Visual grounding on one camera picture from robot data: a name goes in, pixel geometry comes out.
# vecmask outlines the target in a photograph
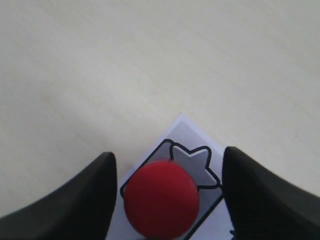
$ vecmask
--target white table surface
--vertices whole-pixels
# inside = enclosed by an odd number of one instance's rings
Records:
[[[179,113],[320,196],[320,1],[1,0],[0,215]]]

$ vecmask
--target table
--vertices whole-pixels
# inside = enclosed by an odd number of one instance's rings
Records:
[[[314,0],[0,1],[0,215],[179,113],[320,196]]]

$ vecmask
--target red sphere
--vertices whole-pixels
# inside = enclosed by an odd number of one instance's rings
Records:
[[[172,161],[143,166],[124,190],[126,216],[146,238],[171,240],[181,236],[195,222],[199,205],[194,180]]]

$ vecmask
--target white card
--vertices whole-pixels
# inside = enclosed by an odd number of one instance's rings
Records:
[[[192,227],[175,240],[232,240],[233,225],[222,195],[224,149],[181,114],[157,144],[121,180],[107,240],[143,240],[129,223],[124,189],[137,169],[161,158],[171,158],[193,178],[199,189],[200,208]]]

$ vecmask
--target black outline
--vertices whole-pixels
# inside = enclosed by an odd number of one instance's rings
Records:
[[[148,160],[158,151],[158,149],[165,143],[170,143],[170,147],[169,147],[169,155],[170,158],[174,160],[174,154],[173,154],[173,149],[174,147],[179,147],[181,148],[183,151],[185,151],[187,154],[191,155],[195,152],[198,152],[200,150],[207,150],[208,151],[208,157],[205,163],[205,170],[215,179],[216,181],[216,185],[212,185],[212,186],[206,186],[206,185],[199,185],[197,188],[198,190],[212,190],[212,189],[217,189],[217,188],[223,188],[223,186],[221,185],[221,181],[218,178],[218,176],[209,168],[210,166],[210,162],[211,162],[211,157],[212,157],[212,151],[211,148],[208,146],[200,146],[197,147],[195,149],[189,150],[188,148],[186,148],[185,146],[183,146],[182,144],[178,143],[178,142],[174,142],[171,139],[164,139],[159,146],[157,146],[155,148],[155,150],[146,158],[146,160],[138,167],[138,169],[136,171],[134,171],[134,173],[129,177],[129,179],[120,187],[120,195],[122,198],[124,198],[124,191],[126,188],[126,185],[128,184],[129,180],[131,179],[131,177],[141,168],[143,167]],[[184,237],[183,240],[188,240],[192,237],[192,235],[198,230],[198,228],[201,226],[201,224],[207,219],[207,217],[212,213],[212,211],[220,204],[220,202],[224,199],[223,193],[221,193],[221,196],[211,205],[211,207],[205,212],[205,214],[199,219],[199,221],[193,226],[193,228],[189,231],[189,233]]]

